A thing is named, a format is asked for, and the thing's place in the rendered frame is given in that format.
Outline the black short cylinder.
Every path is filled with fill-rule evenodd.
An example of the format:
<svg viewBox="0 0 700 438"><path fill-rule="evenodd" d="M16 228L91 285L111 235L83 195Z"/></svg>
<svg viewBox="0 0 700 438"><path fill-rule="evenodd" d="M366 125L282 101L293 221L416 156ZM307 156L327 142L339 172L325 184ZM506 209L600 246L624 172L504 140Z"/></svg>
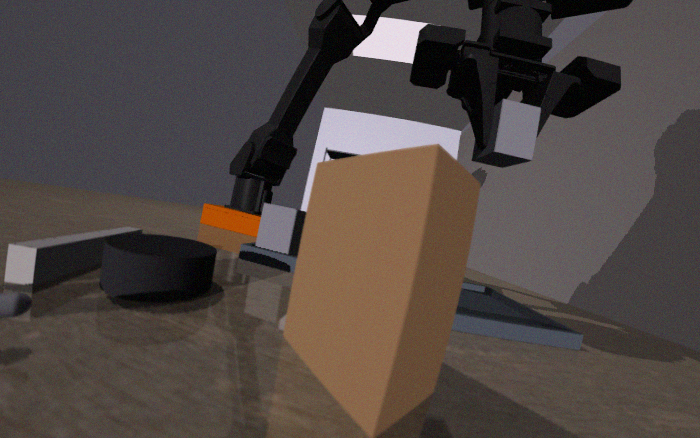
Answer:
<svg viewBox="0 0 700 438"><path fill-rule="evenodd" d="M100 288L137 302L176 302L210 290L217 250L199 241L142 233L104 243Z"/></svg>

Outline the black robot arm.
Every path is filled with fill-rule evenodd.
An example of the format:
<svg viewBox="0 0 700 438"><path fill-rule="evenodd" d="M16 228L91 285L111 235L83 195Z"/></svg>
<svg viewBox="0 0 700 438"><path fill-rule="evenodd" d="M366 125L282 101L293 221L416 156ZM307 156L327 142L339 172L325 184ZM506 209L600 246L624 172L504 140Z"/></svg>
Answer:
<svg viewBox="0 0 700 438"><path fill-rule="evenodd" d="M270 119L253 131L230 163L229 174L237 177L230 206L225 208L262 215L264 203L271 204L272 186L280 186L297 154L293 134L332 66L348 58L372 34L380 15L390 5L408 0L370 1L370 9L360 26L342 0L321 1L308 28L308 49ZM552 4L552 20L621 9L631 2L546 0Z"/></svg>

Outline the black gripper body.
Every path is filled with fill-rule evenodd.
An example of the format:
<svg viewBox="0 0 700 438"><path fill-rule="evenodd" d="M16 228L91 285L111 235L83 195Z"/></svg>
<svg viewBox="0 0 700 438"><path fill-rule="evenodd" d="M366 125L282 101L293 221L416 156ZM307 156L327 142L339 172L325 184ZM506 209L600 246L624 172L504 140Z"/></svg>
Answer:
<svg viewBox="0 0 700 438"><path fill-rule="evenodd" d="M419 31L410 82L438 89L463 56L477 53L499 58L497 84L522 89L525 98L553 71L542 63L552 38L542 36L542 23L552 4L540 0L493 0L481 19L477 41L464 40L466 30L427 24ZM465 41L465 42L464 42ZM461 50L458 47L462 45ZM580 87L558 102L552 115L572 118L621 88L621 66L577 56L560 73L579 77Z"/></svg>

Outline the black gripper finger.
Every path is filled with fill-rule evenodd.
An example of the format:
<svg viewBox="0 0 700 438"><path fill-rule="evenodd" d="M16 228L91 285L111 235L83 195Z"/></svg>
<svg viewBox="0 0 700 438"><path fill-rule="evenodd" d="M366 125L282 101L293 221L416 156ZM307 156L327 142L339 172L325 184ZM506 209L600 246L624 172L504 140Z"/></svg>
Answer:
<svg viewBox="0 0 700 438"><path fill-rule="evenodd" d="M580 84L579 77L553 71L520 101L520 103L541 108L537 137L558 102L577 90Z"/></svg>
<svg viewBox="0 0 700 438"><path fill-rule="evenodd" d="M446 90L460 99L471 121L478 149L488 145L492 128L499 58L467 53Z"/></svg>

